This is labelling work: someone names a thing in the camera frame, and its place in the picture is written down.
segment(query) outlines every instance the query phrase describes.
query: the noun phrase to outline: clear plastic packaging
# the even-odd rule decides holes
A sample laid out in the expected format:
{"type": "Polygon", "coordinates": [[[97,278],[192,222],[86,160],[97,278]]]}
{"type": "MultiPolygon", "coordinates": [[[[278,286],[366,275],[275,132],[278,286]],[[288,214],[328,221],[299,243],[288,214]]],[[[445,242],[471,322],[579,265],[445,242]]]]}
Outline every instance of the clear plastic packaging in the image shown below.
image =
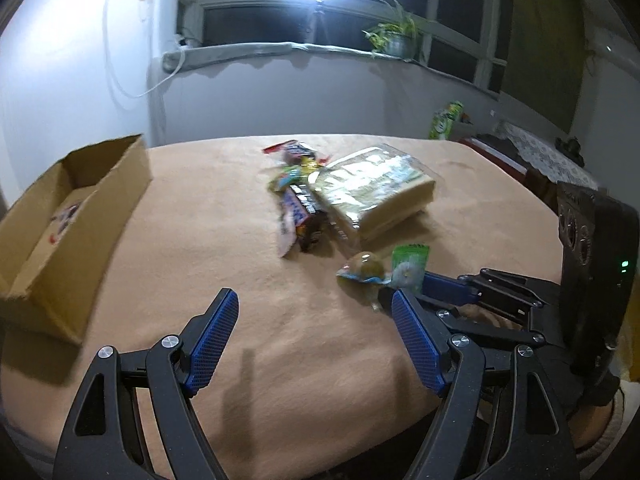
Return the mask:
{"type": "Polygon", "coordinates": [[[379,144],[311,174],[309,185],[351,251],[422,210],[433,200],[435,179],[405,152],[379,144]]]}

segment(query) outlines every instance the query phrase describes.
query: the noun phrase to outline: silver screw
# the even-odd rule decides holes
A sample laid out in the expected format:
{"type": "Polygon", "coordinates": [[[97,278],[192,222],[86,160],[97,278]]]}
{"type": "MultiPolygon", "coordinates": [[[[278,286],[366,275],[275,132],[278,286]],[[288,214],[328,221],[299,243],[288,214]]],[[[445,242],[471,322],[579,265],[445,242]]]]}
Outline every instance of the silver screw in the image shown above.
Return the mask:
{"type": "Polygon", "coordinates": [[[113,347],[111,346],[103,346],[98,350],[98,357],[100,359],[106,359],[107,357],[111,357],[113,355],[113,347]]]}
{"type": "Polygon", "coordinates": [[[165,348],[173,348],[179,342],[180,340],[178,339],[177,335],[168,335],[167,337],[162,339],[162,346],[164,346],[165,348]]]}
{"type": "Polygon", "coordinates": [[[518,346],[518,354],[520,354],[522,357],[531,357],[533,355],[533,350],[530,346],[520,345],[518,346]]]}
{"type": "Polygon", "coordinates": [[[462,348],[469,344],[469,338],[463,334],[456,334],[451,338],[451,342],[458,348],[462,348]]]}

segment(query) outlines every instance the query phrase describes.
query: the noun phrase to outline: open cardboard box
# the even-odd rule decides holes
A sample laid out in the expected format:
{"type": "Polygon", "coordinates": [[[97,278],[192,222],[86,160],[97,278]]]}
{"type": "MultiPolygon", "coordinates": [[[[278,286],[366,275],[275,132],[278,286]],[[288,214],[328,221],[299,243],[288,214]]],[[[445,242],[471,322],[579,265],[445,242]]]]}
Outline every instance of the open cardboard box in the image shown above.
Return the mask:
{"type": "Polygon", "coordinates": [[[141,136],[51,166],[0,222],[0,317],[80,344],[111,253],[151,181],[141,136]],[[60,215],[78,205],[61,231],[60,215]]]}

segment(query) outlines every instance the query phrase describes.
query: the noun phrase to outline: table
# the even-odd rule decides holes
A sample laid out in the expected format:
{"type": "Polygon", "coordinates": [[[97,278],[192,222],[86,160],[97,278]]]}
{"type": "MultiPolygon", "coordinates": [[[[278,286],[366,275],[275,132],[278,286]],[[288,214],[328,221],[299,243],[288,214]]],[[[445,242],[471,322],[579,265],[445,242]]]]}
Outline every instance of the table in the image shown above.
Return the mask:
{"type": "MultiPolygon", "coordinates": [[[[374,240],[425,242],[428,269],[493,267],[558,281],[557,218],[518,182],[454,142],[301,136],[333,156],[388,142],[437,174],[427,210],[374,240]]],[[[81,349],[11,330],[0,368],[12,424],[57,446],[79,381],[103,345],[148,348],[180,332],[222,286],[240,316],[208,388],[193,401],[232,480],[294,479],[337,465],[408,428],[437,403],[420,384],[392,320],[337,283],[334,244],[276,255],[278,205],[260,149],[283,137],[217,139],[150,150],[154,180],[116,248],[81,349]]],[[[146,438],[170,475],[146,394],[146,438]]]]}

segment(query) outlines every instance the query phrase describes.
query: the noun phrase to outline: lace tablecloth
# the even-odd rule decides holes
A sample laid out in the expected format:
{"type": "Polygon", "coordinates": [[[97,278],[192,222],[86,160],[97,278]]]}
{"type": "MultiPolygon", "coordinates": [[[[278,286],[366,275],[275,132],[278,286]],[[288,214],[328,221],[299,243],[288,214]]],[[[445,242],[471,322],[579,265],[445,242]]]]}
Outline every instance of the lace tablecloth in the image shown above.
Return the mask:
{"type": "Polygon", "coordinates": [[[494,129],[494,136],[510,140],[524,160],[555,184],[569,182],[591,189],[600,187],[583,168],[566,158],[551,144],[522,128],[501,121],[494,129]]]}

